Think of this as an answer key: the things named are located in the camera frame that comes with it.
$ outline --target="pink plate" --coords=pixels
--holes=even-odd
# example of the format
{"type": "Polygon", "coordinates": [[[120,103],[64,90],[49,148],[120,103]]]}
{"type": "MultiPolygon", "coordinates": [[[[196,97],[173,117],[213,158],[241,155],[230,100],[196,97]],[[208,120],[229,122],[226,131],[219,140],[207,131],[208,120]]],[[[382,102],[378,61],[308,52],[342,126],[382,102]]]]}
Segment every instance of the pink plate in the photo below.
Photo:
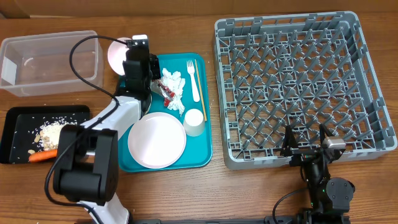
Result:
{"type": "Polygon", "coordinates": [[[136,122],[129,133],[132,158],[150,169],[168,167],[184,152],[187,135],[181,122],[167,113],[151,113],[136,122]]]}
{"type": "MultiPolygon", "coordinates": [[[[128,37],[121,37],[118,40],[131,40],[128,37]]],[[[111,68],[119,75],[124,75],[123,62],[126,60],[126,52],[129,50],[126,45],[112,42],[108,48],[108,63],[111,68]]]]}

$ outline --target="gray plastic rack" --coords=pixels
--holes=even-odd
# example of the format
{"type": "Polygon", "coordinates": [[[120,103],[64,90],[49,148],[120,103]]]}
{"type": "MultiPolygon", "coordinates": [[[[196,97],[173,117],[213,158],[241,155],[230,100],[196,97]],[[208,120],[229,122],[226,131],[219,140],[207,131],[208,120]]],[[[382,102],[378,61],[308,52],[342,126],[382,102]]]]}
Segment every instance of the gray plastic rack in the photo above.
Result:
{"type": "Polygon", "coordinates": [[[286,125],[299,148],[319,145],[319,124],[347,142],[339,161],[375,159],[397,138],[353,12],[220,19],[215,67],[224,161],[277,167],[286,125]]]}

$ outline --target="plastic fork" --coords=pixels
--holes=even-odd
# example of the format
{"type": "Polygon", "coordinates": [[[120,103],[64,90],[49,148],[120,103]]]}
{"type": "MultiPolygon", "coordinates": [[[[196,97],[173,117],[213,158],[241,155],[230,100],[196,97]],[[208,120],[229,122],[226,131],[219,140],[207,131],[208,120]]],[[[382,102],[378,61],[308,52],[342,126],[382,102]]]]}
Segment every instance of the plastic fork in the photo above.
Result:
{"type": "Polygon", "coordinates": [[[195,67],[193,66],[192,60],[187,61],[187,70],[188,70],[189,75],[191,76],[193,100],[195,102],[199,102],[200,97],[199,97],[197,83],[195,81],[195,67]]]}

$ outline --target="blue tray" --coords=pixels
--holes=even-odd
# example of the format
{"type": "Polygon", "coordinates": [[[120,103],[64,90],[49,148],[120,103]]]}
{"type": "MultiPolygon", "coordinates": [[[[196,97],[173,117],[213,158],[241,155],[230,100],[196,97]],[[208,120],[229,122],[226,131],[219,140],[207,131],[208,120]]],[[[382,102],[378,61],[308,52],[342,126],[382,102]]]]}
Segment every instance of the blue tray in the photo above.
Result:
{"type": "MultiPolygon", "coordinates": [[[[194,53],[159,55],[158,58],[160,64],[160,72],[163,70],[163,68],[166,68],[171,73],[179,71],[181,72],[181,77],[185,78],[186,84],[183,88],[183,97],[182,97],[182,103],[185,106],[185,111],[184,114],[180,117],[178,111],[168,110],[163,105],[164,99],[161,96],[153,93],[152,105],[150,106],[149,113],[153,112],[168,113],[176,117],[181,123],[183,123],[185,112],[187,112],[189,109],[196,108],[203,112],[201,101],[199,101],[198,103],[193,101],[190,76],[187,72],[187,60],[193,60],[195,63],[196,59],[198,62],[201,89],[203,92],[203,99],[206,108],[206,115],[207,115],[206,128],[203,134],[201,134],[200,136],[197,137],[187,136],[187,145],[185,146],[185,150],[180,159],[177,160],[174,164],[163,169],[148,169],[138,164],[132,158],[129,152],[129,148],[127,146],[127,140],[131,129],[130,127],[123,134],[122,138],[119,139],[119,166],[122,170],[126,172],[144,172],[144,171],[202,167],[210,162],[210,159],[213,155],[213,143],[211,141],[211,124],[210,124],[209,98],[207,92],[205,62],[203,61],[200,55],[194,53]]],[[[195,72],[195,79],[198,84],[196,72],[195,72]]]]}

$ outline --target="orange carrot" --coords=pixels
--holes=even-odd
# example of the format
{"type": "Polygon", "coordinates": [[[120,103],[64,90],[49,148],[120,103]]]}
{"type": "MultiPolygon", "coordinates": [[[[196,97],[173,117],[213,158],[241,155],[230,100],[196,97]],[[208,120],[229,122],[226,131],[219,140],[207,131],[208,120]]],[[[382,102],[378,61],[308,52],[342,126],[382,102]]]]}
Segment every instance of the orange carrot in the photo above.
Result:
{"type": "Polygon", "coordinates": [[[57,156],[57,150],[51,149],[48,151],[36,152],[29,156],[29,162],[41,162],[57,156]]]}

